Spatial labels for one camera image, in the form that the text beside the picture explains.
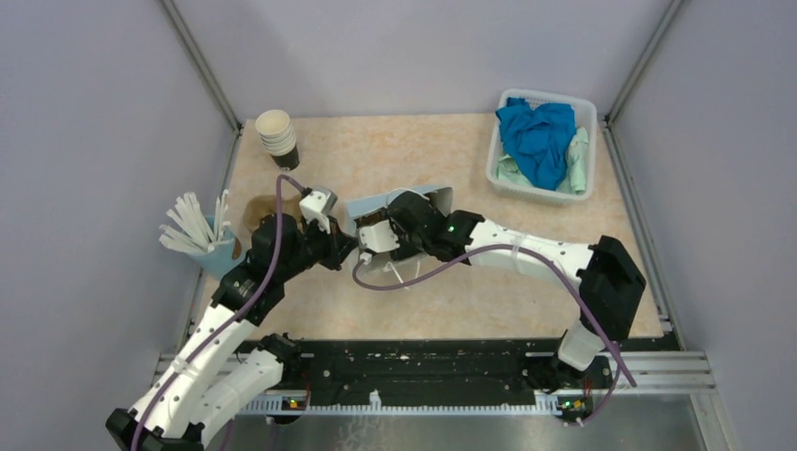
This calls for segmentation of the light blue paper bag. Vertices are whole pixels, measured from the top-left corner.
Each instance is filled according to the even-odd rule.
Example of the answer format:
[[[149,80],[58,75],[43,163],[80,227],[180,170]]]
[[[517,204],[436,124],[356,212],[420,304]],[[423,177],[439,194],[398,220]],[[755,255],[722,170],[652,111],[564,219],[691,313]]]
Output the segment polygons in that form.
[[[356,231],[360,226],[388,220],[399,244],[399,248],[391,253],[392,262],[368,265],[360,260],[359,246],[346,259],[355,283],[377,291],[407,289],[421,275],[422,263],[428,254],[420,239],[414,238],[403,227],[408,225],[415,230],[423,222],[439,224],[451,213],[452,200],[453,189],[450,186],[419,185],[345,202],[344,230],[348,234],[357,239]]]

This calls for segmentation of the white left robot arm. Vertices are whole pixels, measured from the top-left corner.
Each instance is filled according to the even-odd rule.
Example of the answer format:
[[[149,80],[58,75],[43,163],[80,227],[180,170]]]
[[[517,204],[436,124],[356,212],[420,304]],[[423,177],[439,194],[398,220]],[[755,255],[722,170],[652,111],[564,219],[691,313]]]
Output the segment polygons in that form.
[[[216,378],[229,357],[285,297],[292,278],[316,265],[339,271],[357,239],[333,217],[317,220],[271,214],[251,236],[251,248],[222,278],[195,332],[154,385],[105,427],[122,450],[203,450],[254,397],[301,377],[297,348],[269,338],[240,366]]]

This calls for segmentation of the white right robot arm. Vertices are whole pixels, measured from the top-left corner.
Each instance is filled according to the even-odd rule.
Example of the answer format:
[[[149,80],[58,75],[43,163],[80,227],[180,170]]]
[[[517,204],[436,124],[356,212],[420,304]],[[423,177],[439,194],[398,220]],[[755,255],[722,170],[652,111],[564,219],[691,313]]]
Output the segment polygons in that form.
[[[463,264],[507,270],[564,288],[580,314],[551,362],[558,384],[577,386],[604,350],[621,371],[628,369],[619,345],[630,335],[647,281],[620,240],[605,235],[595,243],[543,239],[471,211],[444,214],[408,191],[388,202],[386,217],[401,243],[440,261],[430,276]]]

